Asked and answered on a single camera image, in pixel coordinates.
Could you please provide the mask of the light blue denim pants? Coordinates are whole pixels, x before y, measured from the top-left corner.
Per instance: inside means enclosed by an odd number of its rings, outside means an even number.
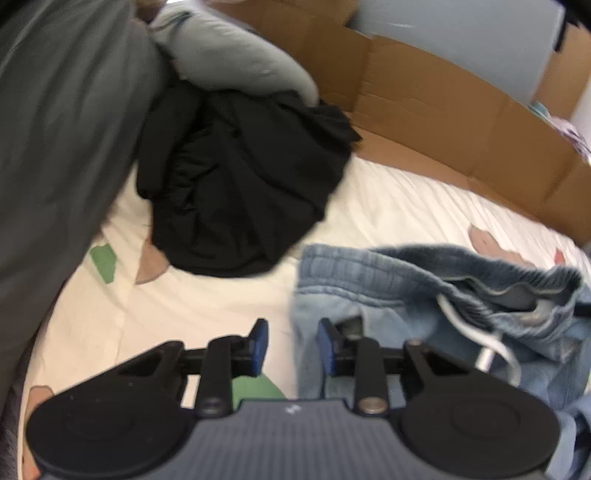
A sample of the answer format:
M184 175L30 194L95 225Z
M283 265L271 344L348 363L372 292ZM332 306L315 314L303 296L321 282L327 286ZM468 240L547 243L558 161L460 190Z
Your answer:
M590 288L577 269L522 267L454 245L308 246L290 305L297 394L351 399L352 381L322 368L322 319L384 347L418 339L471 365L482 348L461 326L497 335L520 365L521 388L558 416L549 477L589 477Z

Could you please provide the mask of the black garment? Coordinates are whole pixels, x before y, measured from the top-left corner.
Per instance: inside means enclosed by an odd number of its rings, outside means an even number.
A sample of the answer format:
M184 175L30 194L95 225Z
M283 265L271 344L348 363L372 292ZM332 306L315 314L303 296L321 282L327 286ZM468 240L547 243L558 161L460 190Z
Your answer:
M195 275L272 270L322 221L358 140L339 107L308 107L293 92L257 97L171 83L137 150L153 245Z

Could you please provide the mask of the brown cardboard sheet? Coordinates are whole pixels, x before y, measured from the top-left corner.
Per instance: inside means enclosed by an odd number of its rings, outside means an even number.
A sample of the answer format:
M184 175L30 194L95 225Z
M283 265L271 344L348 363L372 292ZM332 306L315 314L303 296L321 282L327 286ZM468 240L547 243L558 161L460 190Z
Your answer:
M363 158L472 190L574 240L590 239L590 166L528 107L461 67L369 37L314 1L215 3L286 50L349 112Z

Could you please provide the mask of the grey neck pillow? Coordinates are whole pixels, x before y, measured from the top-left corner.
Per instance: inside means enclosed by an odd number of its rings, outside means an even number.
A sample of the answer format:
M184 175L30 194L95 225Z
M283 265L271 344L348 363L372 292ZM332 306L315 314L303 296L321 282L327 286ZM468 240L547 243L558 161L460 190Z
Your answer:
M256 96L294 91L308 107L320 101L317 84L290 54L190 1L166 4L148 28L179 76L200 88Z

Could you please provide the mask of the dark grey pillow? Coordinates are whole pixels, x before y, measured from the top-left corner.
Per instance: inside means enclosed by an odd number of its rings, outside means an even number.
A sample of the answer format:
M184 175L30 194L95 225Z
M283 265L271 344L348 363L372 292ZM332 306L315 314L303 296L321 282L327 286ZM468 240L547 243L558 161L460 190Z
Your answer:
M1 385L127 177L165 66L130 1L1 6Z

